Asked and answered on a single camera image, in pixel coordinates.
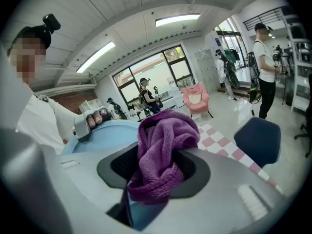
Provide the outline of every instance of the railing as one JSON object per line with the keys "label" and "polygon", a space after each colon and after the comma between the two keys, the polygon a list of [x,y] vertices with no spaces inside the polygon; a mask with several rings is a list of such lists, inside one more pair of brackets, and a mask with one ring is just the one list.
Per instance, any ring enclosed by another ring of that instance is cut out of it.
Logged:
{"label": "railing", "polygon": [[275,8],[273,10],[269,10],[267,12],[264,12],[254,18],[251,18],[245,22],[243,22],[247,28],[247,30],[254,29],[254,26],[261,22],[263,24],[268,24],[274,21],[280,21],[282,20],[282,12],[280,10],[281,7]]}

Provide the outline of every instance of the pink chair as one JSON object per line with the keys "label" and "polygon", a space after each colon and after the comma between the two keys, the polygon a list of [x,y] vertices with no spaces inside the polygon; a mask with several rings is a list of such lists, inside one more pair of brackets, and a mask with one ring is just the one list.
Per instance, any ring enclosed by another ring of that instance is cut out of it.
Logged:
{"label": "pink chair", "polygon": [[[209,95],[202,82],[200,82],[199,84],[195,84],[193,86],[185,87],[182,89],[182,92],[183,92],[184,104],[190,110],[191,118],[192,118],[192,115],[203,113],[203,112],[208,112],[210,114],[208,110]],[[201,102],[198,104],[191,104],[189,100],[189,95],[201,95]]]}

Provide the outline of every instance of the brick wall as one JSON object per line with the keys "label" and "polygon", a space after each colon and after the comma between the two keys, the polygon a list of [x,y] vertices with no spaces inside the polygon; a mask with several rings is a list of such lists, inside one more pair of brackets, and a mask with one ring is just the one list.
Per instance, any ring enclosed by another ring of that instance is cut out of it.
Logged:
{"label": "brick wall", "polygon": [[74,112],[75,114],[80,115],[79,106],[85,101],[90,101],[96,99],[97,96],[94,93],[93,89],[84,90],[79,92],[72,92],[67,94],[62,94],[58,96],[51,97],[53,100],[61,104],[63,107]]}

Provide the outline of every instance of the light blue cover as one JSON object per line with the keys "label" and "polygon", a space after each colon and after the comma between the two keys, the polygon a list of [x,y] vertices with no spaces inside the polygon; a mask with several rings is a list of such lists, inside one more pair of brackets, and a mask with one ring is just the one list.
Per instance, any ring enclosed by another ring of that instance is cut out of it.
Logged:
{"label": "light blue cover", "polygon": [[131,120],[106,121],[92,130],[88,141],[78,142],[74,136],[65,145],[62,155],[124,148],[137,141],[139,124]]}

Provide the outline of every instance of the purple towel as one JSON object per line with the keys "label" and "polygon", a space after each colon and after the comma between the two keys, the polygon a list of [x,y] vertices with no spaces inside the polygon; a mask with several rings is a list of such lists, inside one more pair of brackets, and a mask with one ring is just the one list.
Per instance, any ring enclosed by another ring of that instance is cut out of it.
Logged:
{"label": "purple towel", "polygon": [[128,186],[130,198],[143,204],[163,202],[184,180],[182,171],[171,161],[172,150],[197,147],[198,127],[188,116],[164,110],[143,120],[137,136],[139,170]]}

